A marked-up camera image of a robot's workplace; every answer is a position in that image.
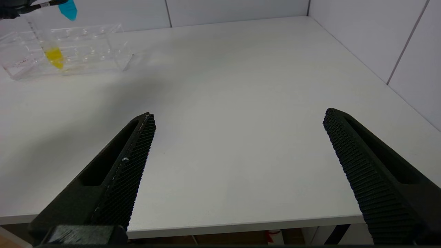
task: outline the blue pipette tip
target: blue pipette tip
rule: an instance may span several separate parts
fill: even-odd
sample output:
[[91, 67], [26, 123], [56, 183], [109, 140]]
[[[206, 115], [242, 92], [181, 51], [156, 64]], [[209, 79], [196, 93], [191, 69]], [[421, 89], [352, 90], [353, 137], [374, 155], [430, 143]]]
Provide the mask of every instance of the blue pipette tip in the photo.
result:
[[67, 0], [66, 3], [58, 5], [60, 12], [71, 21], [75, 21], [77, 18], [77, 7], [74, 0]]

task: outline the red object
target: red object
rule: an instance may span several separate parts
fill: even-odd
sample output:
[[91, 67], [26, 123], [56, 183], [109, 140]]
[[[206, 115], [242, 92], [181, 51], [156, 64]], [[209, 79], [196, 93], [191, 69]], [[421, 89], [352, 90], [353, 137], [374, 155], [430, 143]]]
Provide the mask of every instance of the red object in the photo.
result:
[[274, 243], [273, 238], [271, 237], [271, 235], [276, 235], [279, 234], [281, 231], [277, 231], [277, 232], [270, 232], [270, 231], [265, 231], [265, 236], [266, 236], [266, 241], [268, 243]]

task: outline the white tile wall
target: white tile wall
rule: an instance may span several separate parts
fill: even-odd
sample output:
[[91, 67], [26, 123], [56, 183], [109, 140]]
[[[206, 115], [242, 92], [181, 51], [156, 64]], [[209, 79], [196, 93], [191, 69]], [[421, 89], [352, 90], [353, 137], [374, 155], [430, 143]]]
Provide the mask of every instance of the white tile wall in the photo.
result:
[[389, 86], [441, 131], [441, 1], [431, 0]]
[[308, 0], [167, 0], [172, 26], [306, 15]]
[[[122, 23], [125, 31], [170, 27], [165, 0], [75, 0], [77, 19], [71, 22], [58, 7], [42, 9], [44, 25], [54, 28]], [[23, 17], [0, 21], [0, 36], [29, 31]]]
[[310, 16], [387, 82], [425, 2], [311, 0]]

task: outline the table surface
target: table surface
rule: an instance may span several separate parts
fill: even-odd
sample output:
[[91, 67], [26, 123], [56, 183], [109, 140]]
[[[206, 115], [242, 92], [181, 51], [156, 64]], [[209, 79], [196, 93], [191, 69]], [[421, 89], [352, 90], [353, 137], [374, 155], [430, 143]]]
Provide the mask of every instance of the table surface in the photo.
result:
[[124, 73], [1, 79], [0, 224], [34, 218], [147, 111], [157, 131], [130, 238], [362, 222], [327, 108], [441, 185], [441, 133], [311, 18], [124, 38], [136, 51]]

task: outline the yellow liquid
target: yellow liquid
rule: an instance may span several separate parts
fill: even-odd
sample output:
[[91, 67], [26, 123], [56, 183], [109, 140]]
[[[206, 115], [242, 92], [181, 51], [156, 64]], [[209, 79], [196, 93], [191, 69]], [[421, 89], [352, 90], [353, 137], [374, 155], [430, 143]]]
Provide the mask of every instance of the yellow liquid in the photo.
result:
[[57, 67], [58, 69], [63, 69], [63, 55], [58, 47], [51, 48], [49, 50], [45, 51], [46, 57], [48, 58], [49, 62]]

